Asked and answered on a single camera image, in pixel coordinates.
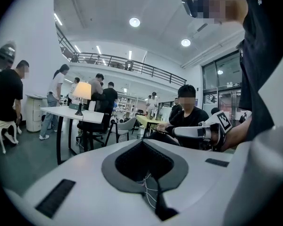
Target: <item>white cabinet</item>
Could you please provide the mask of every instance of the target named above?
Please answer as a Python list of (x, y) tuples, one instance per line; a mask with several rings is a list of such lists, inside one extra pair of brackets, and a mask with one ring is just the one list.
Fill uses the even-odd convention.
[(38, 132), (42, 127), (42, 111), (45, 97), (27, 95), (26, 101), (26, 129), (30, 132)]

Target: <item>white stool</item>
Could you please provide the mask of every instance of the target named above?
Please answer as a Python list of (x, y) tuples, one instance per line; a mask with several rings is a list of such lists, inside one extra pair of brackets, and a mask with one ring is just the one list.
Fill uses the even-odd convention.
[(2, 146), (2, 150), (3, 153), (5, 154), (5, 147), (3, 144), (3, 140), (2, 140), (2, 129), (8, 129), (10, 126), (12, 126), (14, 128), (14, 141), (12, 141), (12, 143), (18, 144), (19, 142), (17, 141), (17, 126), (16, 123), (14, 121), (0, 121), (0, 143)]

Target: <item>gray chair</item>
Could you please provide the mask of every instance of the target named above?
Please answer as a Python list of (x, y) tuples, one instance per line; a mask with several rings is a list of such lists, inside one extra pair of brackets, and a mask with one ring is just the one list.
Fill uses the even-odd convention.
[(136, 122), (136, 117), (132, 117), (130, 120), (126, 121), (125, 123), (116, 123), (115, 121), (112, 121), (110, 130), (107, 135), (106, 142), (105, 142), (105, 146), (107, 146), (107, 142), (109, 140), (109, 136), (111, 133), (115, 133), (117, 137), (117, 143), (118, 143), (119, 137), (124, 134), (127, 134), (127, 140), (129, 140), (129, 131), (134, 128), (135, 122)]

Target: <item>balcony railing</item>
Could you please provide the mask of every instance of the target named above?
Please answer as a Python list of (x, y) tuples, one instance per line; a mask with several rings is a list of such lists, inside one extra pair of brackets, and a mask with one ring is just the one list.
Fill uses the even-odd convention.
[(60, 44), (62, 54), (71, 62), (110, 66), (122, 70), (131, 71), (133, 73), (147, 74), (151, 77), (160, 78), (169, 83), (177, 84), (180, 86), (186, 84), (186, 80), (184, 78), (135, 60), (128, 60), (126, 58), (112, 55), (77, 53), (75, 48), (71, 45), (71, 43), (62, 33), (61, 29), (58, 27), (57, 24), (56, 28), (58, 42)]
[(71, 59), (74, 63), (86, 63), (100, 66), (110, 66), (117, 69), (131, 71), (133, 73), (147, 74), (151, 77), (160, 78), (174, 83), (177, 85), (185, 85), (186, 80), (169, 73), (165, 70), (158, 69), (151, 65), (147, 65), (135, 60), (128, 60), (126, 58), (112, 56), (112, 55), (100, 55), (95, 53), (75, 53)]

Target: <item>gray floor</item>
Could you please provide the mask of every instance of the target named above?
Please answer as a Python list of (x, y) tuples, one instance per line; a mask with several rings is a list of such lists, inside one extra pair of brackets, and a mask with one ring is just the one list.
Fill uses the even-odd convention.
[[(68, 123), (64, 120), (61, 137), (61, 158), (66, 160), (72, 156), (68, 150)], [(73, 121), (72, 148), (77, 153), (80, 152), (78, 144), (75, 142), (77, 136), (77, 121)], [(6, 145), (6, 154), (2, 153), (0, 145), (0, 180), (2, 185), (16, 192), (23, 193), (39, 178), (56, 168), (56, 133), (49, 131), (50, 138), (44, 141), (39, 140), (39, 133), (30, 133), (26, 127), (21, 127), (22, 135), (18, 135), (19, 144), (15, 147)], [(136, 139), (140, 131), (130, 133), (129, 139)], [(121, 136), (120, 141), (126, 141), (126, 136)], [(116, 143), (115, 134), (111, 134), (108, 146)], [(100, 143), (94, 141), (94, 148), (101, 148)]]

